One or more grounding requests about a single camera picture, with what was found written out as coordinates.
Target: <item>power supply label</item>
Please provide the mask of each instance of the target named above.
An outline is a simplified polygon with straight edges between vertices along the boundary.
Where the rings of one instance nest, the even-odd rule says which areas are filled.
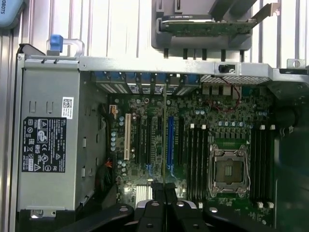
[[[64,173],[67,119],[27,117],[23,121],[22,172]]]

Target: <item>green circuit board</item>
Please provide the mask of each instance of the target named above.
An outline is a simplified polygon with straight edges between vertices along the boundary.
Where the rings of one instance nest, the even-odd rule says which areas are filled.
[[[118,202],[136,206],[138,201],[150,199],[150,184],[152,181],[163,181],[162,164],[166,162],[165,181],[175,183],[179,199],[194,201],[199,208],[205,201],[210,205],[224,204],[271,226],[273,210],[257,208],[251,200],[251,191],[253,195],[259,191],[254,189],[257,177],[252,163],[266,159],[265,156],[253,156],[251,150],[252,136],[256,137],[252,134],[253,129],[268,125],[268,109],[273,104],[273,95],[264,87],[247,86],[238,87],[238,98],[233,89],[228,91],[225,87],[222,91],[221,88],[203,86],[185,97],[167,96],[166,135],[170,144],[166,146],[166,159],[172,153],[171,165],[163,160],[163,96],[109,96],[109,110],[114,119],[111,154],[117,160]],[[234,171],[238,166],[246,165],[248,176],[240,173],[247,181],[251,177],[250,190],[243,194],[211,193],[210,148],[213,145],[220,149],[238,150],[244,147],[247,150],[246,162],[225,165],[224,168],[225,172],[228,168]],[[237,176],[233,175],[225,173],[223,181],[237,181]]]

